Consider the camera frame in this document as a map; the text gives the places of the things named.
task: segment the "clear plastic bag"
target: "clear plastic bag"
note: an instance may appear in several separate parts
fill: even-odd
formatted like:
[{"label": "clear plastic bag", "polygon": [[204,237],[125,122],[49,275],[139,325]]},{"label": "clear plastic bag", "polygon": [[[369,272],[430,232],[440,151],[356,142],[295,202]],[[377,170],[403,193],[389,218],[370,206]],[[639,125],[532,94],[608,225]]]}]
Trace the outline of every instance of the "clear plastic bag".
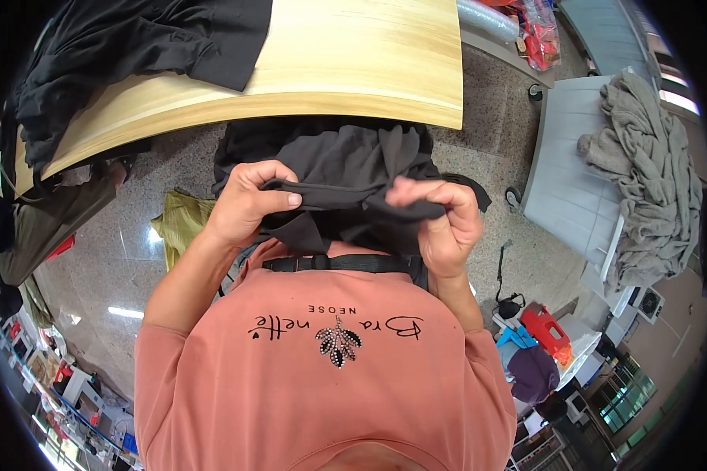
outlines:
[{"label": "clear plastic bag", "polygon": [[560,65],[560,37],[550,0],[517,0],[512,5],[523,16],[521,24],[526,51],[523,56],[532,69],[548,70]]}]

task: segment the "hand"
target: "hand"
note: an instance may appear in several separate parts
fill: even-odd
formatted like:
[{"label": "hand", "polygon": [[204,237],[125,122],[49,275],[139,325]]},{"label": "hand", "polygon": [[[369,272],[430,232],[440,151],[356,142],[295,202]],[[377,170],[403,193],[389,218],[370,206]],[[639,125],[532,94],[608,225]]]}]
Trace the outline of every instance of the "hand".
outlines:
[{"label": "hand", "polygon": [[461,277],[466,260],[482,235],[482,221],[476,196],[467,186],[428,180],[416,182],[398,176],[385,201],[391,206],[408,206],[425,200],[445,207],[445,215],[421,223],[419,252],[430,275],[438,279]]},{"label": "hand", "polygon": [[302,203],[302,195],[259,187],[272,179],[297,183],[299,178],[279,161],[238,164],[209,215],[205,231],[225,246],[247,247],[255,239],[262,218],[272,212],[290,211]]}]

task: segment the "cable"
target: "cable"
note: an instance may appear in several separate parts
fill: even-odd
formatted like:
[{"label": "cable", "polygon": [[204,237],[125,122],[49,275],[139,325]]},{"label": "cable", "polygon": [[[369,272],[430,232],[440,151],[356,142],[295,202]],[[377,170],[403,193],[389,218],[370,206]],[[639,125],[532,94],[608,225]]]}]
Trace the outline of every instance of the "cable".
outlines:
[{"label": "cable", "polygon": [[13,190],[13,193],[15,193],[16,196],[18,196],[19,198],[21,198],[22,200],[24,200],[27,203],[38,203],[38,202],[42,201],[41,198],[39,198],[38,200],[34,200],[32,198],[28,198],[28,197],[23,196],[22,194],[19,194],[19,191],[16,190],[16,186],[13,184],[13,182],[10,181],[10,177],[8,176],[5,169],[3,168],[3,163],[1,161],[0,161],[0,173],[3,174],[3,176],[5,177],[5,182],[8,184],[8,186],[11,187],[11,189]]}]

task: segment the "olive green fabric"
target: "olive green fabric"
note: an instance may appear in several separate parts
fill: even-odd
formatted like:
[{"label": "olive green fabric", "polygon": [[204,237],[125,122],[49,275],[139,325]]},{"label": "olive green fabric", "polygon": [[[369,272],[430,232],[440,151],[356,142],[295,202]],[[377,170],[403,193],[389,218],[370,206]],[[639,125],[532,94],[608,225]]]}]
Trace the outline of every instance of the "olive green fabric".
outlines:
[{"label": "olive green fabric", "polygon": [[167,269],[176,264],[191,240],[204,229],[215,200],[198,200],[183,193],[165,193],[163,213],[152,219],[152,229],[157,231],[165,245]]}]

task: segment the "rhinestone leaf design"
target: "rhinestone leaf design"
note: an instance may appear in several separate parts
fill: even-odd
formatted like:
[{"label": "rhinestone leaf design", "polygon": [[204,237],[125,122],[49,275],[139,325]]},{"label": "rhinestone leaf design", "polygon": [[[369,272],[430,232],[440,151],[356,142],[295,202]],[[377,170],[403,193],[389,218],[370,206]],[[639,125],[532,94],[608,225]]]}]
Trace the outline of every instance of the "rhinestone leaf design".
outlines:
[{"label": "rhinestone leaf design", "polygon": [[320,354],[330,356],[330,362],[339,369],[343,368],[346,359],[356,360],[354,347],[361,348],[361,337],[353,331],[341,327],[341,318],[335,316],[335,328],[325,327],[317,332],[317,340],[321,340]]}]

